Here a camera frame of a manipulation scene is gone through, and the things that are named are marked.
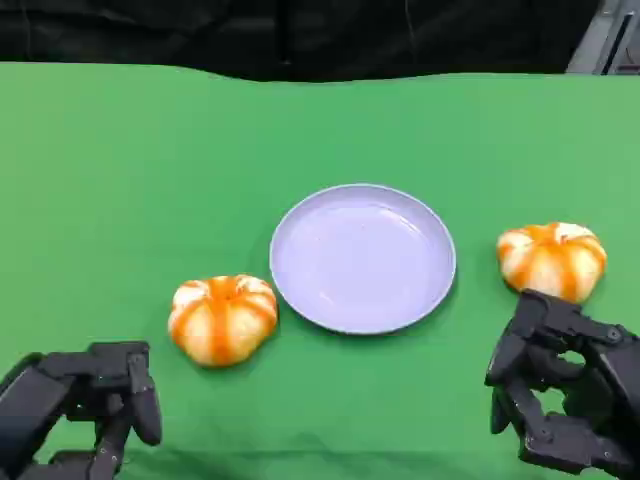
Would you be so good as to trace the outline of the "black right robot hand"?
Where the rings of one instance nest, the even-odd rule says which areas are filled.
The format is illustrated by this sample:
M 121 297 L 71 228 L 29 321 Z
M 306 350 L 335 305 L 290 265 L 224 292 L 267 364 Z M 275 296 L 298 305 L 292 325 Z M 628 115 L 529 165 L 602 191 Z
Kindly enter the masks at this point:
M 490 430 L 512 426 L 521 461 L 639 476 L 639 337 L 581 306 L 521 292 L 485 376 Z

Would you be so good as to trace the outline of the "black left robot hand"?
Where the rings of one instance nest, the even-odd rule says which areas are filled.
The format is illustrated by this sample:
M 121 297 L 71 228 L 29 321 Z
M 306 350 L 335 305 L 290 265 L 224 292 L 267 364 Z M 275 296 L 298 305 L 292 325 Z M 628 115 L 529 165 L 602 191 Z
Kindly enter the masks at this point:
M 162 441 L 162 416 L 145 341 L 93 343 L 81 352 L 31 353 L 1 381 L 1 476 L 4 479 L 113 479 L 131 432 Z M 61 419 L 91 422 L 89 450 L 36 453 Z

